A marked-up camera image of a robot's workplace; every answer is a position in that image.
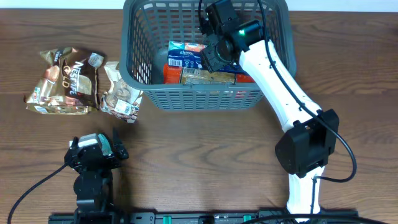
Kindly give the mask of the Kleenex tissue multipack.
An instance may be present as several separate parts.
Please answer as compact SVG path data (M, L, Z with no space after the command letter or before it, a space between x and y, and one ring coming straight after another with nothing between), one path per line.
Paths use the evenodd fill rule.
M206 47L204 44L189 42L169 41L168 65L172 67L200 68L207 70L201 64L201 51Z

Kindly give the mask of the orange cracker packet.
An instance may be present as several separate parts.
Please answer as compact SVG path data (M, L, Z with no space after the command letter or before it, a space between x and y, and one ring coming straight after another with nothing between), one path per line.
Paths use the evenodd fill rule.
M210 73L207 70L199 68L172 67L167 64L163 67L165 84L236 84L236 83L254 83L249 75L234 74L227 72Z

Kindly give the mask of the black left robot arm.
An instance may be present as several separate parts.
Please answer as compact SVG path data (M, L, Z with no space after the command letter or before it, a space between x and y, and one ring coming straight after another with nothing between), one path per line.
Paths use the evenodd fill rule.
M94 133L70 141L64 162L78 172L73 184L77 204L74 223L129 223L129 216L114 205L112 173L128 158L116 129L112 137Z

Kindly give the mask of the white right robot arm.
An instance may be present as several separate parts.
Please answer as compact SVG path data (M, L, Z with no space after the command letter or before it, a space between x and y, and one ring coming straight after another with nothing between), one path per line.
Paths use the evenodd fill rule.
M323 111L299 87L275 51L265 21L201 18L200 30L211 42L201 51L203 66L215 72L238 63L277 115L284 134L275 154L289 175L287 211L296 222L308 222L310 214L321 212L320 182L338 139L338 115Z

